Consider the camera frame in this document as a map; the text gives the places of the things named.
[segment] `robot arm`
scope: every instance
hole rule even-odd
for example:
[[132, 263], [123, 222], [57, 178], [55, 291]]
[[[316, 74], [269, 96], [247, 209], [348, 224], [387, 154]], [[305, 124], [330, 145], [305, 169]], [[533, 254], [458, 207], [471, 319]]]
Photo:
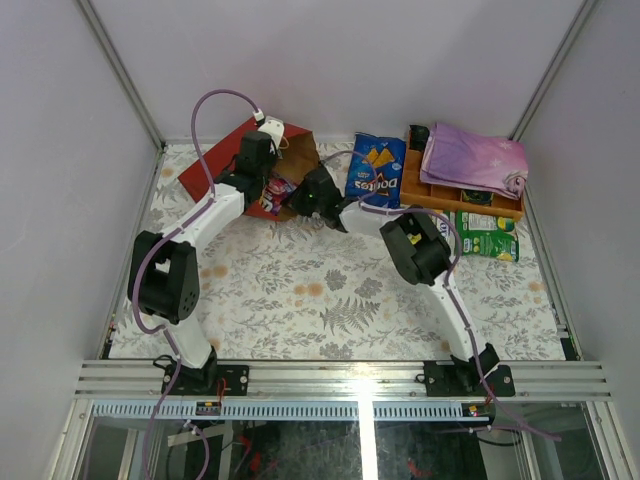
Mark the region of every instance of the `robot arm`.
[[[274, 145], [279, 145], [283, 132], [282, 122], [267, 119], [257, 132], [245, 134], [240, 153], [235, 157], [235, 168], [223, 171], [215, 179], [216, 196], [212, 205], [207, 207], [212, 200], [211, 195], [205, 196], [176, 224], [159, 234], [142, 232], [134, 244], [128, 289], [130, 299], [133, 278], [142, 258], [168, 232], [177, 227], [182, 230], [159, 250], [146, 269], [139, 305], [143, 313], [152, 316], [156, 325], [164, 324], [171, 332], [186, 367], [184, 374], [205, 386], [214, 382], [216, 353], [197, 319], [197, 252], [203, 251], [227, 224], [260, 198], [277, 159]], [[300, 215], [319, 213], [331, 228], [382, 238], [400, 275], [413, 285], [421, 284], [418, 288], [422, 288], [429, 298], [445, 329], [452, 358], [466, 372], [462, 383], [467, 386], [478, 384], [467, 327], [444, 284], [446, 271], [451, 265], [451, 251], [426, 213], [388, 215], [386, 210], [379, 209], [378, 212], [370, 206], [367, 206], [368, 211], [363, 211], [357, 203], [342, 197], [322, 166], [305, 177], [287, 203]], [[185, 219], [203, 208], [208, 210], [186, 228], [182, 227]], [[466, 318], [470, 319], [452, 278], [449, 279], [449, 289]], [[473, 323], [469, 328], [480, 348], [485, 347], [480, 357], [486, 376], [497, 366], [498, 357]]]

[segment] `white floral mat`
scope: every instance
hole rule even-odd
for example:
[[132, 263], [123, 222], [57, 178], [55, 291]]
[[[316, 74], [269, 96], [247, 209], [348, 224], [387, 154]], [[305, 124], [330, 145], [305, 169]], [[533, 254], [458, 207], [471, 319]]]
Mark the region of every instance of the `white floral mat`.
[[[351, 144], [321, 144], [320, 157]], [[158, 231], [193, 205], [178, 175], [191, 146], [168, 149], [144, 228]], [[331, 165], [346, 179], [349, 158]], [[564, 359], [528, 227], [518, 224], [520, 261], [465, 257], [455, 271], [464, 301], [503, 359]], [[448, 358], [439, 320], [419, 288], [395, 271], [384, 243], [314, 219], [286, 223], [243, 216], [203, 252], [199, 317], [225, 359], [425, 360]], [[125, 300], [110, 358], [170, 353], [145, 335]]]

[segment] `chip bag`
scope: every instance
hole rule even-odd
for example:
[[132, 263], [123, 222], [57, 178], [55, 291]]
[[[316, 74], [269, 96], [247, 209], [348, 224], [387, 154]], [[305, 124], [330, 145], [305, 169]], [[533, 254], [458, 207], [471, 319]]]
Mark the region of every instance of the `chip bag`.
[[264, 208], [265, 212], [278, 215], [280, 208], [282, 208], [282, 202], [293, 193], [296, 186], [277, 173], [272, 173], [269, 183], [262, 191], [260, 206]]
[[[405, 149], [405, 142], [398, 138], [357, 133], [354, 151], [365, 155], [366, 160], [356, 154], [351, 158], [345, 195], [361, 197], [372, 192], [377, 185], [375, 195], [368, 197], [365, 203], [376, 207], [397, 208], [400, 205]], [[374, 178], [371, 165], [376, 170], [377, 178]]]
[[518, 261], [520, 244], [512, 218], [458, 212], [456, 230], [462, 240], [462, 255]]

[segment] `white wall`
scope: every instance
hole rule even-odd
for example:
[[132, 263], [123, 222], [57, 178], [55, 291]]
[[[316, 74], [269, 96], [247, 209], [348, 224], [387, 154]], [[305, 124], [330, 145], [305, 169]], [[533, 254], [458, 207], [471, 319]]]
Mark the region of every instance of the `white wall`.
[[70, 0], [0, 15], [0, 478], [41, 478], [154, 149]]
[[529, 187], [580, 344], [640, 452], [640, 3], [602, 2], [525, 133]]
[[[403, 135], [443, 120], [508, 135], [581, 0], [94, 0], [164, 135], [235, 88], [316, 137]], [[212, 101], [199, 131], [249, 116]]]

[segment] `black mounting bracket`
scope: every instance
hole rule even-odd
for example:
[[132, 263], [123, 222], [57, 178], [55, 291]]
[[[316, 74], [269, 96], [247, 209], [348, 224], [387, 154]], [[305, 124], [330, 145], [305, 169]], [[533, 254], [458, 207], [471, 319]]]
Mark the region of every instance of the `black mounting bracket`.
[[247, 132], [242, 137], [240, 152], [233, 156], [233, 170], [225, 168], [215, 182], [231, 185], [243, 193], [246, 210], [260, 199], [277, 159], [278, 152], [271, 135], [258, 131]]
[[342, 197], [331, 174], [324, 165], [311, 170], [298, 188], [285, 200], [285, 205], [298, 215], [310, 217], [318, 213], [329, 228], [346, 232], [340, 214], [353, 199]]
[[385, 223], [380, 234], [396, 270], [411, 285], [434, 285], [451, 267], [451, 248], [426, 212], [405, 213]]
[[[133, 244], [127, 297], [133, 297], [133, 285], [144, 257], [162, 239], [161, 233], [143, 231]], [[158, 264], [170, 262], [163, 271]], [[140, 284], [138, 301], [140, 311], [158, 315], [176, 325], [187, 318], [196, 307], [200, 296], [196, 249], [187, 242], [167, 242], [153, 256], [145, 269]]]
[[[424, 385], [429, 397], [486, 397], [487, 392], [478, 383], [469, 388], [460, 382], [460, 366], [452, 362], [424, 362]], [[487, 377], [487, 384], [497, 397], [515, 397], [511, 368], [499, 365]]]
[[[246, 397], [249, 388], [248, 365], [218, 365], [215, 351], [202, 368], [181, 367], [178, 378], [169, 391], [171, 395], [217, 397], [224, 386], [225, 397]], [[167, 389], [176, 370], [176, 361], [169, 355], [161, 355], [153, 362], [164, 371], [162, 393]]]

